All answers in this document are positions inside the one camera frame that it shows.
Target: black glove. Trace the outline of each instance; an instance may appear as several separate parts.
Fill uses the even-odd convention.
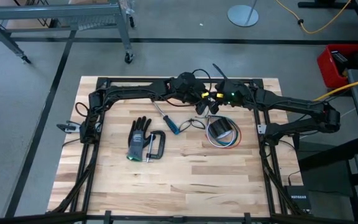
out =
[[[138,118],[132,122],[132,128],[128,137],[128,154],[127,158],[134,161],[142,161],[143,148],[150,144],[151,135],[146,137],[146,131],[149,127],[151,119],[146,121],[146,117]]]

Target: butcher block tabletop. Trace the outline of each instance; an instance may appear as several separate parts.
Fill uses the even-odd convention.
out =
[[[82,77],[75,102],[88,105],[88,95],[95,91],[97,80],[98,77]],[[278,79],[264,78],[263,81],[266,90],[281,95]],[[117,86],[148,84],[113,83]],[[198,116],[192,106],[157,103],[177,125]],[[205,130],[193,127],[174,135],[149,99],[115,103],[106,112],[104,120],[88,214],[104,215],[106,210],[110,210],[113,215],[243,217],[248,212],[252,217],[269,217],[254,114],[231,106],[219,109],[218,115],[233,119],[241,129],[241,142],[233,149],[212,146],[206,139]],[[272,123],[288,122],[284,111],[271,110],[269,115]],[[154,130],[166,134],[165,152],[160,160],[146,163],[126,159],[132,121],[141,116],[152,119],[147,135]],[[84,117],[73,110],[71,121],[81,123],[83,120]],[[77,133],[67,134],[65,142],[78,138]],[[290,138],[283,140],[292,144]],[[153,144],[154,154],[158,142],[159,137]],[[48,210],[57,207],[74,186],[82,148],[83,145],[76,141],[62,149]],[[288,175],[299,171],[296,153],[282,142],[276,148],[282,181],[287,184]],[[291,182],[302,185],[300,173],[293,174]],[[77,210],[82,207],[84,192],[83,187]],[[274,186],[273,198],[276,211],[280,212]]]

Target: concrete floor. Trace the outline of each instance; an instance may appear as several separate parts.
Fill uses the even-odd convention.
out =
[[[294,0],[282,0],[314,30],[337,13],[331,9],[298,9]],[[274,1],[258,1],[260,21],[253,27],[232,25],[227,10],[251,0],[143,0],[135,2],[137,27],[131,37],[358,40],[358,18],[344,14],[317,35],[304,34],[296,19]],[[68,32],[16,33],[13,36],[68,37]],[[117,37],[116,30],[86,30],[77,37]],[[64,43],[19,42],[32,65],[24,65],[0,43],[0,217],[18,178],[37,119],[48,94]],[[212,63],[230,77],[275,77],[286,96],[314,99],[326,92],[316,63],[324,46],[229,45],[229,44],[133,44],[135,59],[124,63],[122,44],[74,43],[29,179],[16,215],[43,213],[60,158],[64,133],[56,128],[70,118],[76,90],[83,75],[177,76],[203,68],[218,76]],[[338,98],[332,105],[341,113],[354,108],[352,99]],[[290,120],[298,118],[289,114]],[[308,142],[338,145],[358,137],[358,118],[353,111],[343,117],[335,134],[315,134]],[[317,216],[352,219],[348,199],[312,194]]]

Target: cart wheel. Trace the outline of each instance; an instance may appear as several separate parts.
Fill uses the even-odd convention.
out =
[[[23,60],[23,63],[31,64],[31,61],[27,58],[27,56],[23,56],[21,59]]]
[[[125,62],[126,63],[130,64],[133,59],[134,59],[134,54],[129,54],[129,53],[125,54]]]
[[[135,21],[134,21],[134,18],[132,16],[129,17],[129,24],[131,25],[132,28],[135,28]]]

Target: red box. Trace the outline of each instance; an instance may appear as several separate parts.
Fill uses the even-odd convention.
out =
[[[347,85],[347,78],[339,74],[331,52],[337,50],[346,58],[358,52],[358,44],[332,44],[327,45],[324,52],[317,58],[317,63],[323,75],[324,83],[328,88],[339,88]]]

